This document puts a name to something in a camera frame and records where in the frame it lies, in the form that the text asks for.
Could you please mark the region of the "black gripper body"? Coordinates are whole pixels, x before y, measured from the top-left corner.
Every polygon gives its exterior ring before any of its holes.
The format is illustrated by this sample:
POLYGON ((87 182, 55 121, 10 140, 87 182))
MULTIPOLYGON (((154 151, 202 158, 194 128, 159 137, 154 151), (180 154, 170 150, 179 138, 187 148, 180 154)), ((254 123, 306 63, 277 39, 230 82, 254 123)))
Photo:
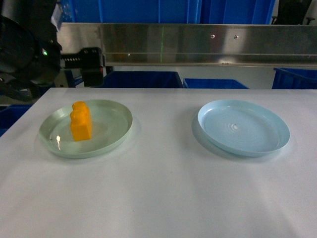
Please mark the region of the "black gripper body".
POLYGON ((64 69, 80 69, 85 87, 99 87, 104 82, 104 58, 100 48, 82 48, 73 54, 62 54, 64 69))

